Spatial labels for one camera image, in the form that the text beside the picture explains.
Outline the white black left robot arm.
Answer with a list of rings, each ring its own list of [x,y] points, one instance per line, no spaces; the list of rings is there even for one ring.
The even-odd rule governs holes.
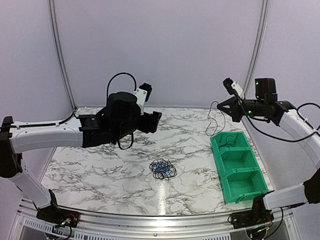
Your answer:
[[[117,92],[107,98],[96,114],[75,116],[55,122],[23,123],[6,116],[0,127],[0,176],[13,182],[34,202],[40,215],[53,223],[63,219],[55,194],[36,179],[23,162],[23,152],[55,147],[92,148],[119,145],[136,130],[155,133],[162,113],[144,111],[149,93],[141,88],[133,93]]]

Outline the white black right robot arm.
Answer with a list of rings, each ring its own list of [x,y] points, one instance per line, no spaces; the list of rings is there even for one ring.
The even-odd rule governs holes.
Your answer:
[[[259,133],[274,140],[298,143],[311,158],[315,168],[320,168],[320,129],[312,127],[301,115],[298,107],[289,101],[278,100],[276,82],[273,78],[255,79],[255,99],[246,99],[242,87],[230,78],[223,81],[223,86],[231,97],[217,105],[220,111],[229,115],[234,122],[240,122],[242,117],[246,117],[249,122],[253,117],[261,117],[264,122],[274,123],[292,138],[276,137],[262,130]],[[252,224],[258,224],[273,209],[295,208],[319,202],[320,172],[317,170],[310,179],[301,184],[257,196],[253,200],[247,219]]]

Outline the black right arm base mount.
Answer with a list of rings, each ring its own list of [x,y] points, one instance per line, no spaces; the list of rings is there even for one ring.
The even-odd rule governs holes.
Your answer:
[[[262,196],[258,196],[253,200],[251,209],[234,212],[227,219],[234,229],[247,228],[273,220],[272,210],[266,209]]]

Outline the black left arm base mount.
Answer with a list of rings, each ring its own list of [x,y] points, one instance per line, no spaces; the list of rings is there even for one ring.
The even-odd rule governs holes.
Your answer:
[[[80,213],[74,210],[68,210],[64,208],[60,208],[57,204],[57,199],[52,190],[48,190],[50,195],[50,204],[46,207],[38,207],[34,204],[37,214],[36,217],[40,220],[44,220],[46,222],[54,223],[56,225],[62,226],[62,223],[67,219],[65,225],[68,225],[72,228],[76,228],[79,221]]]

